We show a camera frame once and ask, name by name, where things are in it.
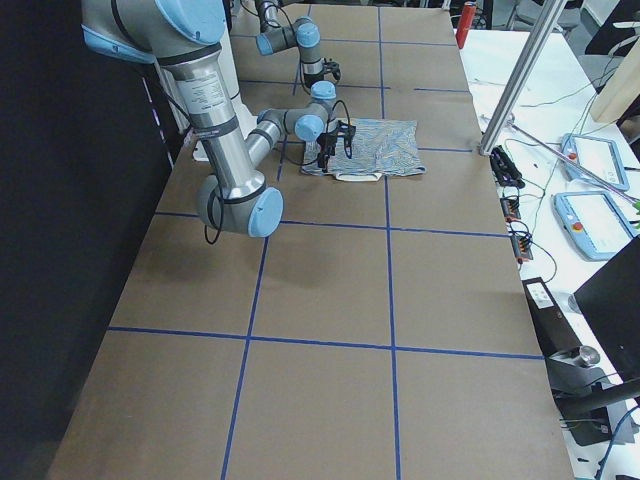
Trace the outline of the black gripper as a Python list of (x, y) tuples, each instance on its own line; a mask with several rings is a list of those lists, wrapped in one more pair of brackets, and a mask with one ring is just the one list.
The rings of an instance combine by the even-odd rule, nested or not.
[(355, 125), (338, 120), (337, 126), (333, 130), (325, 131), (319, 135), (316, 143), (320, 146), (320, 151), (316, 156), (316, 163), (323, 173), (328, 172), (328, 162), (331, 156), (336, 155), (336, 145), (339, 139), (342, 140), (346, 157), (352, 158), (352, 143), (355, 133)]
[(311, 87), (319, 82), (324, 81), (327, 76), (331, 76), (336, 82), (342, 78), (340, 64), (333, 59), (321, 58), (315, 63), (300, 62), (302, 85), (310, 90)]

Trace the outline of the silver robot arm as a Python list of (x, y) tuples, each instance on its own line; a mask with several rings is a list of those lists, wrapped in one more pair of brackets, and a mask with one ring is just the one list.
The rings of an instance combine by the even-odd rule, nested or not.
[(322, 55), (321, 34), (318, 25), (310, 16), (292, 21), (284, 7), (294, 1), (255, 1), (254, 9), (241, 7), (259, 20), (260, 32), (255, 42), (262, 56), (269, 56), (295, 48), (298, 51), (295, 84), (309, 93), (318, 82), (332, 76), (336, 83), (342, 77), (337, 61)]
[(249, 237), (268, 237), (283, 212), (281, 192), (268, 186), (261, 161), (287, 135), (316, 143), (315, 163), (326, 167), (336, 145), (352, 152), (356, 132), (337, 119), (338, 101), (326, 75), (341, 77), (336, 62), (321, 54), (316, 23), (302, 16), (287, 25), (277, 15), (281, 1), (258, 1), (258, 50), (271, 55), (297, 48), (310, 102), (297, 109), (261, 112), (249, 133), (237, 116), (237, 75), (228, 50), (227, 15), (221, 1), (84, 1), (82, 29), (96, 53), (138, 64), (158, 64), (174, 78), (194, 133), (213, 172), (198, 194), (197, 211), (206, 227)]

